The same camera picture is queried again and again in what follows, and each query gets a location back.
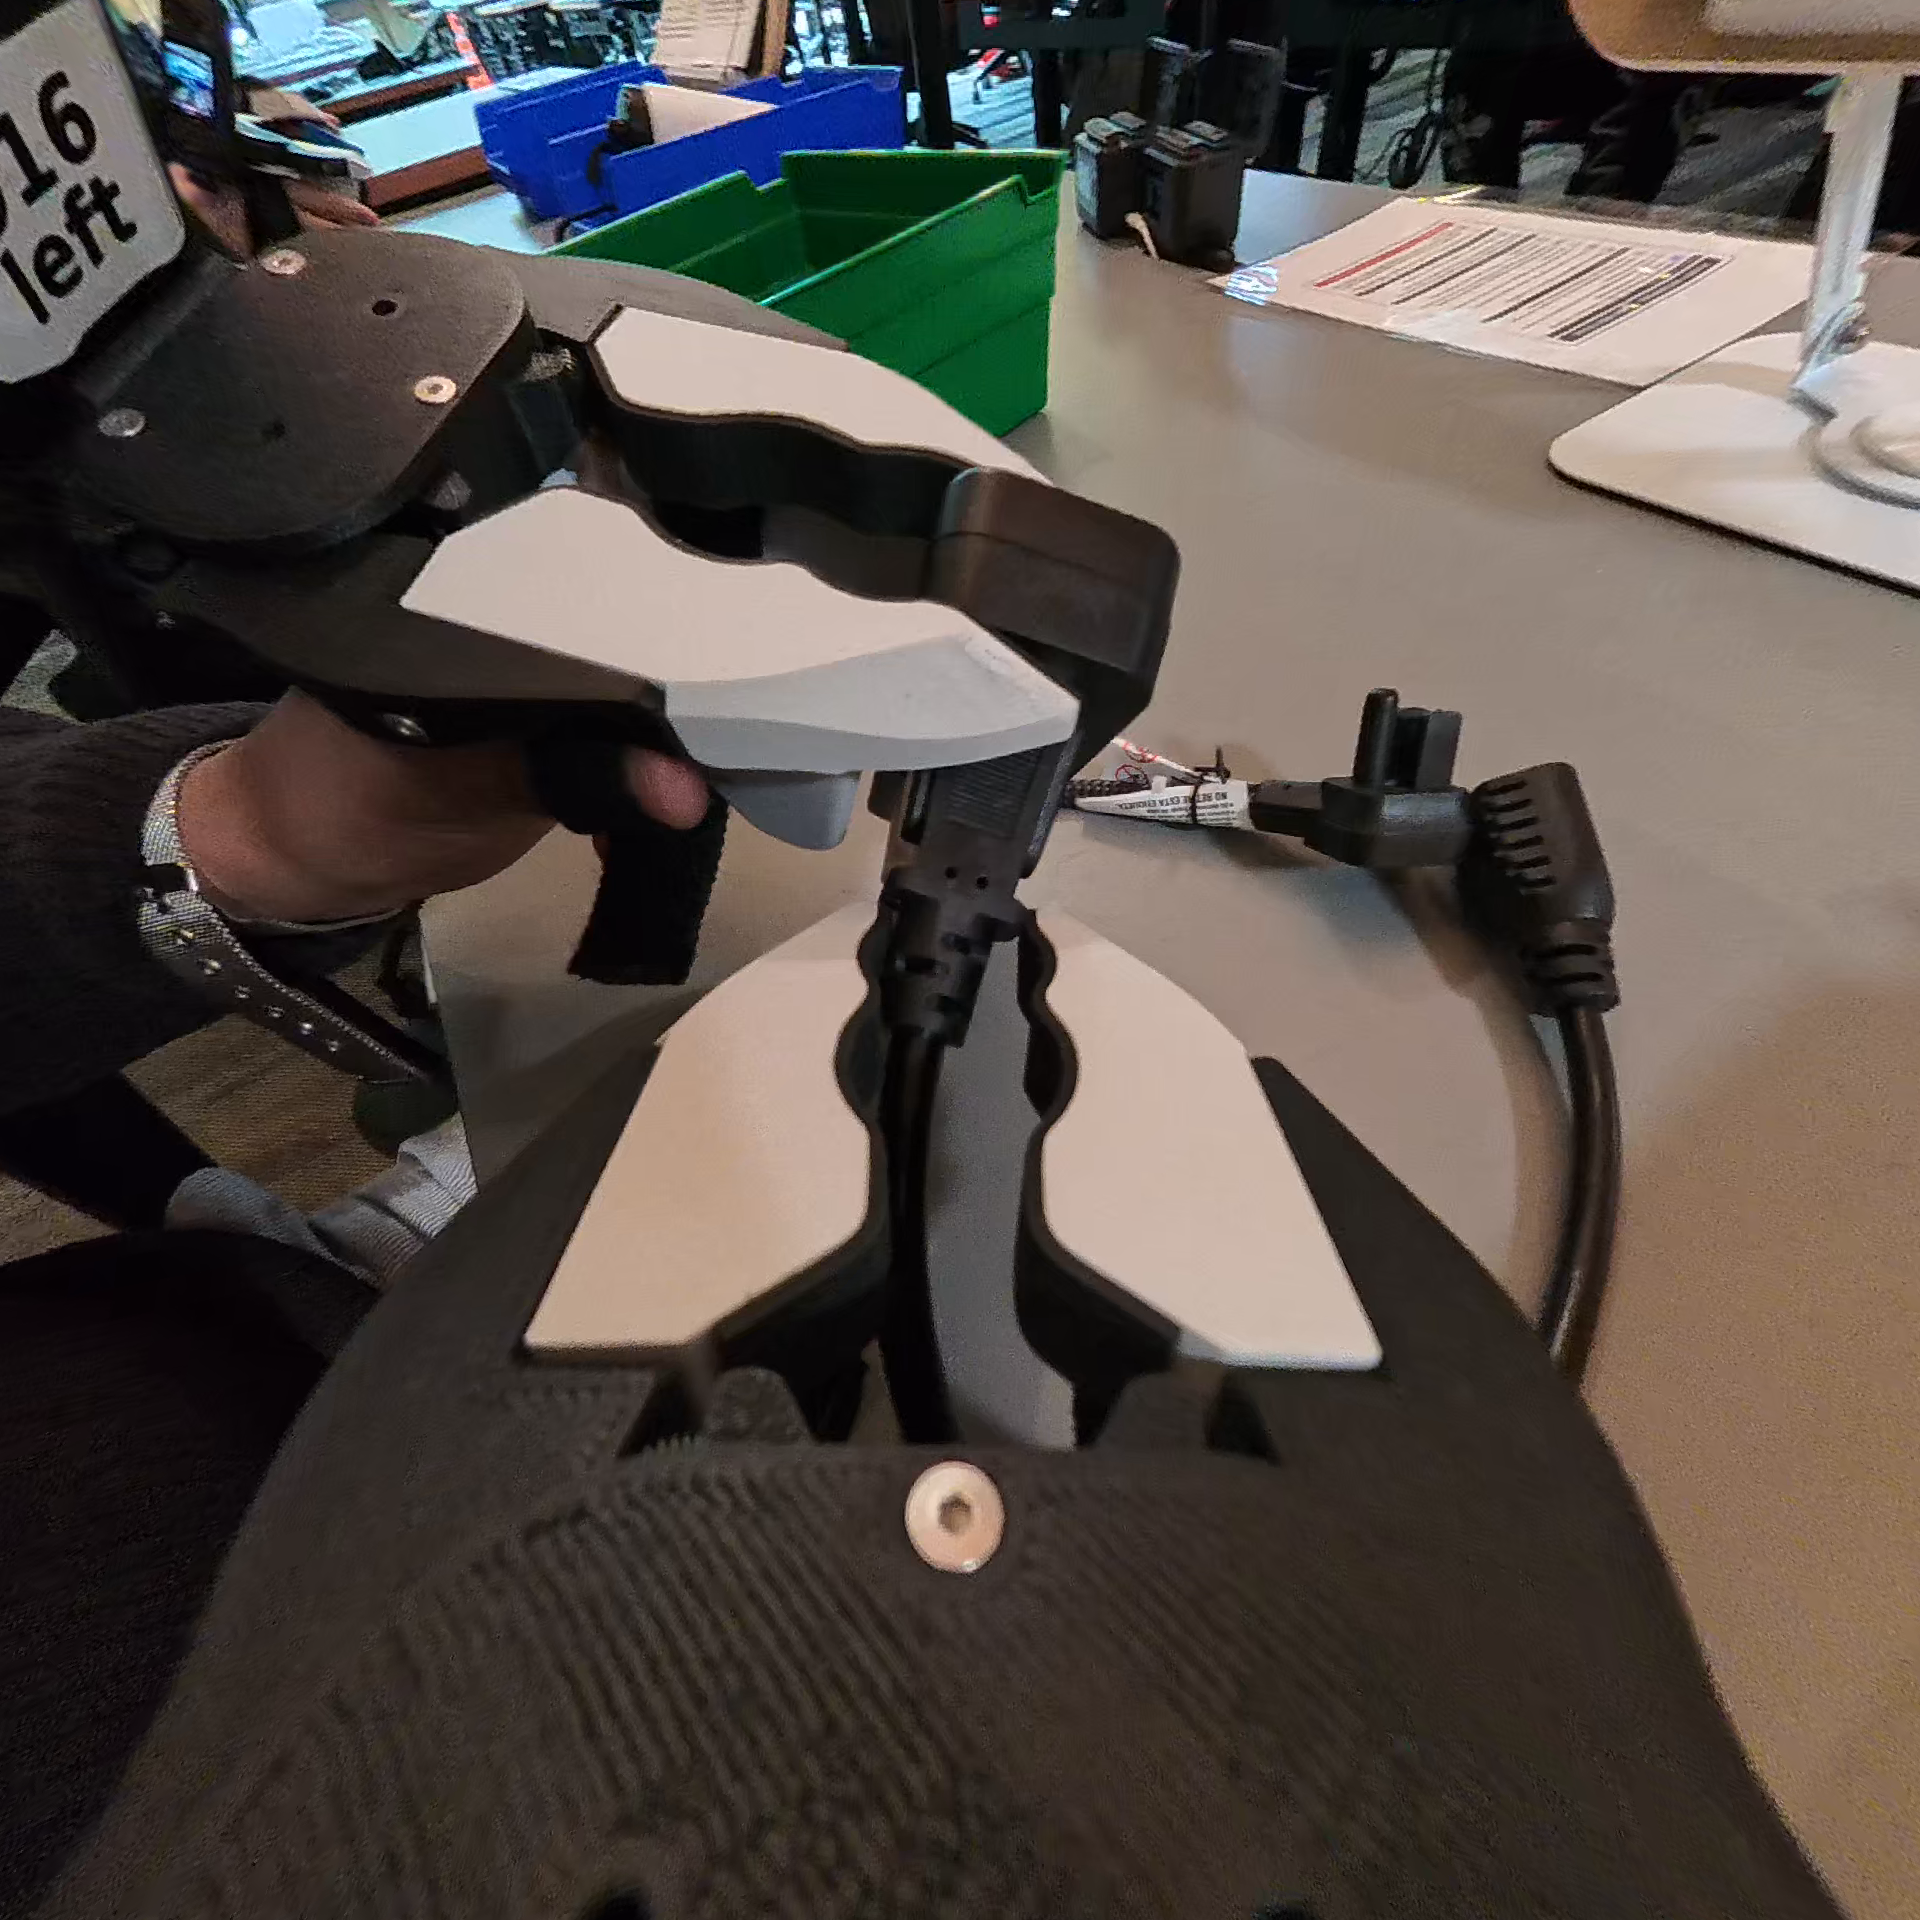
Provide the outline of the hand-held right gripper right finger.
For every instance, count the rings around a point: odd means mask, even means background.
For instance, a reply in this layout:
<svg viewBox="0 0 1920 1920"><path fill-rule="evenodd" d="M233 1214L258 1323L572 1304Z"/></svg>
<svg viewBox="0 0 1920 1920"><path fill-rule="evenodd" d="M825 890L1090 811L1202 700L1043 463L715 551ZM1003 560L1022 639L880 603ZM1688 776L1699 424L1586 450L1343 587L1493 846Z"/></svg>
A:
<svg viewBox="0 0 1920 1920"><path fill-rule="evenodd" d="M1368 1373L1382 1346L1242 1043L1063 910L1020 936L1016 1323L1055 1373Z"/></svg>

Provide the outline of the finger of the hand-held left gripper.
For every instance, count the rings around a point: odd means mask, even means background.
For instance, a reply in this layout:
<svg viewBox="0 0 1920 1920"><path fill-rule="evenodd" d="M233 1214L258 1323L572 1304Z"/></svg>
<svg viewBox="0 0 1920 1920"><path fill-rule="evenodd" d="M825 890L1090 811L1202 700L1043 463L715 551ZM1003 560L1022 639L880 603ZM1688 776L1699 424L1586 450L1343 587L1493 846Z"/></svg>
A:
<svg viewBox="0 0 1920 1920"><path fill-rule="evenodd" d="M715 560L580 487L455 531L400 604L650 684L719 793L808 850L845 840L863 776L1063 746L1079 713L963 611Z"/></svg>
<svg viewBox="0 0 1920 1920"><path fill-rule="evenodd" d="M1055 553L1048 480L898 370L636 306L589 366L620 476L573 483L578 560Z"/></svg>

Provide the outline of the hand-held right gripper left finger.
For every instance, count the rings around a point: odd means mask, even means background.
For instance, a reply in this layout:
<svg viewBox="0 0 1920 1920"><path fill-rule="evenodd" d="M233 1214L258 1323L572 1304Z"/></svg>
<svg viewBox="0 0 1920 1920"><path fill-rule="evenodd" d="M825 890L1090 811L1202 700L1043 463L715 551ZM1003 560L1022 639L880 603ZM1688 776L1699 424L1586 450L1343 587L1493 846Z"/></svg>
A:
<svg viewBox="0 0 1920 1920"><path fill-rule="evenodd" d="M525 1324L539 1360L746 1356L886 1256L859 1087L878 1020L849 903L718 983L653 1064Z"/></svg>

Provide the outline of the black power strip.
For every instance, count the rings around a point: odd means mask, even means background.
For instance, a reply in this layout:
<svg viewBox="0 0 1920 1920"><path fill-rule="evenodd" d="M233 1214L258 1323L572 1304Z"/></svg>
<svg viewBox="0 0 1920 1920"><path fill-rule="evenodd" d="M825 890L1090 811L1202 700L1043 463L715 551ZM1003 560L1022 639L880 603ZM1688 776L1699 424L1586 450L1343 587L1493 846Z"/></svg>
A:
<svg viewBox="0 0 1920 1920"><path fill-rule="evenodd" d="M1179 584L1179 547L1153 523L968 469L945 484L923 580L1078 700L1070 773L1152 701Z"/></svg>

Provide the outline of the grey desk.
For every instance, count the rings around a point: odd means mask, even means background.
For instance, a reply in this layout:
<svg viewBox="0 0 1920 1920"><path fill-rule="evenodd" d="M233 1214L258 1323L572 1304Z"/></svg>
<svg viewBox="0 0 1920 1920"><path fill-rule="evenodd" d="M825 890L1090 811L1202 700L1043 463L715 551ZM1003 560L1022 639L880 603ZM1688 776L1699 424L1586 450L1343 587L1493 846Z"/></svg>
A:
<svg viewBox="0 0 1920 1920"><path fill-rule="evenodd" d="M1020 450L1183 551L1133 733L1346 770L1373 684L1462 713L1476 783L1573 763L1620 899L1615 1281L1586 1377L1739 1737L1856 1917L1918 1914L1918 603L1572 487L1615 394L1246 306L1063 209ZM492 1177L675 1000L562 977L553 836L428 910ZM1566 1116L1435 879L1069 820L1030 883L1275 1057L1526 1304ZM979 1297L1012 1244L1022 1021L999 956L942 1079L935 1260L963 1406L1069 1400Z"/></svg>

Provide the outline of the green plastic bin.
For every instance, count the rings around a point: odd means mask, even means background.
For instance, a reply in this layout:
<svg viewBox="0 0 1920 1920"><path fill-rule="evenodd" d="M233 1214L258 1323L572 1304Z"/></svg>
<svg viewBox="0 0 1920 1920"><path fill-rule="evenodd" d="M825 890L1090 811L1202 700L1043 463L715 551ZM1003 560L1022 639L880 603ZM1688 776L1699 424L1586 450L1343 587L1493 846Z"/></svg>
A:
<svg viewBox="0 0 1920 1920"><path fill-rule="evenodd" d="M799 151L553 246L825 331L1005 437L1048 406L1066 153Z"/></svg>

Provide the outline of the white paper roll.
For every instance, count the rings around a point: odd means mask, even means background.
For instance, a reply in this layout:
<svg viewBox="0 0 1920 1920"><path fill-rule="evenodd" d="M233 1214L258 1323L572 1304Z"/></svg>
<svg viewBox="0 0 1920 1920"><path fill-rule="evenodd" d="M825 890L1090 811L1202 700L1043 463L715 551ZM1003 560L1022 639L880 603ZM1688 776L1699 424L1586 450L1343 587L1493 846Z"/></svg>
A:
<svg viewBox="0 0 1920 1920"><path fill-rule="evenodd" d="M775 103L682 81L626 81L605 121L609 151L646 151L766 116Z"/></svg>

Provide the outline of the blue plastic bin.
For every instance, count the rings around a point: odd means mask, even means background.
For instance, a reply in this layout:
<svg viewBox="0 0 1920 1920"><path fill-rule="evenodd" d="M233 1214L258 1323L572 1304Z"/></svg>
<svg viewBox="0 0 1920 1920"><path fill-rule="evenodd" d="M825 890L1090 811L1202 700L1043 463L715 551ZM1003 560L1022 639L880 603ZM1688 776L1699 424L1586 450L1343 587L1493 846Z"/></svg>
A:
<svg viewBox="0 0 1920 1920"><path fill-rule="evenodd" d="M775 110L735 129L656 149L610 151L605 121L626 81L682 81L636 59L533 89L495 86L476 97L476 134L492 177L530 219L592 221L646 210L729 173L772 183L808 151L900 151L900 64L808 64L792 79L742 79L736 90Z"/></svg>

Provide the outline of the cardboard instruction board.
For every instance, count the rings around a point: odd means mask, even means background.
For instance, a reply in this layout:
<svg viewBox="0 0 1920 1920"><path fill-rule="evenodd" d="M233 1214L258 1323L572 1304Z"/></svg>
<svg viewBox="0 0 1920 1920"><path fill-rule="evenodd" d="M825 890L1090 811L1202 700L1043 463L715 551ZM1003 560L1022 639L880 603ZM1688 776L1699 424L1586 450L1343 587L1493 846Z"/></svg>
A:
<svg viewBox="0 0 1920 1920"><path fill-rule="evenodd" d="M776 79L792 1L659 1L650 61L670 79Z"/></svg>

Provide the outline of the printed instruction sheet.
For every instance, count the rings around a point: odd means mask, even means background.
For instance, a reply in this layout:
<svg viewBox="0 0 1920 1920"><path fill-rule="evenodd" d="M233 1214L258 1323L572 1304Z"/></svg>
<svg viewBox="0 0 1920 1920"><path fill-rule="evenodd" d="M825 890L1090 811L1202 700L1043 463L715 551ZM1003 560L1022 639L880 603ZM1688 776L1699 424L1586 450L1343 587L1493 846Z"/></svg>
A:
<svg viewBox="0 0 1920 1920"><path fill-rule="evenodd" d="M1812 283L1812 243L1392 197L1213 286L1470 356L1623 389L1769 329Z"/></svg>

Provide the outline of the instruction sign stand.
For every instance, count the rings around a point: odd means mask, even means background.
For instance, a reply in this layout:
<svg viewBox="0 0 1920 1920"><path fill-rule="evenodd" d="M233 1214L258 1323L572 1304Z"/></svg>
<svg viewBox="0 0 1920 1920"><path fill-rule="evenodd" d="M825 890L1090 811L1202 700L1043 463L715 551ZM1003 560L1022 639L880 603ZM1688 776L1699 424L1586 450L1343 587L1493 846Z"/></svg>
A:
<svg viewBox="0 0 1920 1920"><path fill-rule="evenodd" d="M1918 347L1868 343L1865 283L1913 1L1572 1L1616 64L1833 77L1800 331L1726 344L1549 444L1590 491L1918 590Z"/></svg>

